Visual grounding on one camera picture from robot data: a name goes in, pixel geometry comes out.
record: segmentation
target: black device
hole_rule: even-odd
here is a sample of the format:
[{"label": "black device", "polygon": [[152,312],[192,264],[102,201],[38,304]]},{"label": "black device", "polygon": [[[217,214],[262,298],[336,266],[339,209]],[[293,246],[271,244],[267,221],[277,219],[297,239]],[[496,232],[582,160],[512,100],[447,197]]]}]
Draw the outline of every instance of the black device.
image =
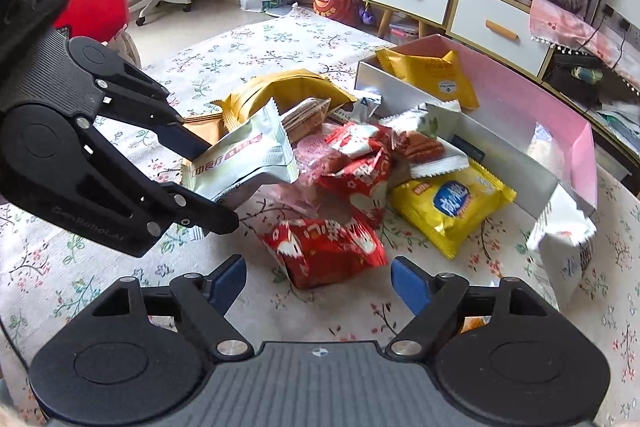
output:
[{"label": "black device", "polygon": [[99,42],[68,40],[49,26],[66,1],[0,0],[0,193],[136,257],[172,223],[233,232],[233,211],[149,180],[94,128],[101,115],[150,129],[190,160],[210,147],[182,126],[164,86]]},{"label": "black device", "polygon": [[[50,427],[567,427],[594,418],[609,386],[604,355],[522,280],[473,287],[404,257],[391,280],[416,316],[385,349],[265,342],[254,353],[223,317],[246,281],[239,255],[167,287],[123,277],[35,355],[31,388]],[[147,315],[174,317],[178,333]],[[475,315],[491,319],[458,334]]]}]

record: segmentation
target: floor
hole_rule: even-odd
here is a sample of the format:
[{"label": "floor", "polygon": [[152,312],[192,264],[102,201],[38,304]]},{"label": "floor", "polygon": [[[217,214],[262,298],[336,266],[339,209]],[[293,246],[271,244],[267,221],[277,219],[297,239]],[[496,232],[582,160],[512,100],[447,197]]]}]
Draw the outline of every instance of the floor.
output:
[{"label": "floor", "polygon": [[146,66],[238,26],[268,19],[264,13],[245,12],[221,0],[196,0],[188,13],[178,6],[165,5],[147,16],[143,26],[136,26],[133,19],[127,32]]}]

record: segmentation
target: gold snack bag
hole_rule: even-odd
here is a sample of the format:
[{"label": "gold snack bag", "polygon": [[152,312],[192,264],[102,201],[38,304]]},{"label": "gold snack bag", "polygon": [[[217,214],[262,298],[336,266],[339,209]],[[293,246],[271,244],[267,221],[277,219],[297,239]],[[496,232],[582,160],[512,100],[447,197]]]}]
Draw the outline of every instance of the gold snack bag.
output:
[{"label": "gold snack bag", "polygon": [[516,192],[480,164],[433,178],[414,180],[391,192],[391,204],[449,259],[482,220],[508,203]]},{"label": "gold snack bag", "polygon": [[386,73],[443,102],[459,100],[466,109],[480,107],[474,86],[463,73],[455,51],[450,51],[443,58],[402,55],[392,50],[378,50],[376,56]]},{"label": "gold snack bag", "polygon": [[225,100],[213,102],[222,108],[222,118],[229,131],[236,130],[271,98],[281,114],[306,98],[330,98],[329,111],[357,98],[319,74],[307,70],[284,71],[257,76],[233,90]]}]

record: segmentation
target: metal screw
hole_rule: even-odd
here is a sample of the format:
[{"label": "metal screw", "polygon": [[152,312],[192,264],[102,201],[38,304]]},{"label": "metal screw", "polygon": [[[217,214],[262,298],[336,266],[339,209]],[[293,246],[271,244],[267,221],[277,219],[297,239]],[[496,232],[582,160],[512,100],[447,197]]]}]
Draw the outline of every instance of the metal screw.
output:
[{"label": "metal screw", "polygon": [[222,341],[217,346],[216,349],[220,353],[220,355],[225,355],[226,357],[235,357],[236,355],[242,355],[249,350],[249,346],[246,345],[246,342],[243,341]]},{"label": "metal screw", "polygon": [[80,129],[89,129],[91,127],[91,123],[84,116],[76,118],[76,123]]},{"label": "metal screw", "polygon": [[397,341],[391,344],[391,350],[401,357],[411,357],[420,353],[422,346],[415,341]]},{"label": "metal screw", "polygon": [[158,223],[156,223],[155,221],[149,221],[146,224],[146,229],[154,237],[158,237],[162,233],[162,230],[160,230],[160,225],[158,225]]}]

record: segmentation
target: pink box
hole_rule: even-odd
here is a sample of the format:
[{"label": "pink box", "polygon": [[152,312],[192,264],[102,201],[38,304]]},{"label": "pink box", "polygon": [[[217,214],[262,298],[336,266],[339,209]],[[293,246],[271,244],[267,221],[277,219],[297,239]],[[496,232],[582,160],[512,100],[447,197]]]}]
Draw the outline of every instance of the pink box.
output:
[{"label": "pink box", "polygon": [[[480,102],[479,109],[465,111],[465,114],[523,152],[529,146],[536,122],[543,125],[564,152],[565,165],[570,166],[570,181],[574,191],[584,200],[584,203],[596,209],[598,182],[593,135],[589,122],[580,114],[533,81],[515,73],[496,60],[441,35],[431,35],[412,41],[394,50],[404,55],[422,57],[444,57],[449,51],[458,52],[462,69],[473,83]],[[400,82],[395,77],[384,73],[377,59],[373,57],[361,62],[358,68],[356,81],[358,89],[366,88],[368,78],[372,78],[372,73],[375,73],[368,69],[372,67],[380,70],[382,75]],[[381,81],[389,82],[388,79],[382,80],[381,76],[374,82]],[[404,96],[401,98],[406,99],[403,103],[408,107],[405,109],[428,101],[426,98],[420,99],[421,96],[417,92],[425,93],[412,86],[408,87],[417,92],[408,93],[404,90],[404,86],[402,88]],[[398,85],[388,87],[388,93],[394,93],[397,96]],[[398,106],[395,105],[394,111],[397,112],[397,110]]]}]

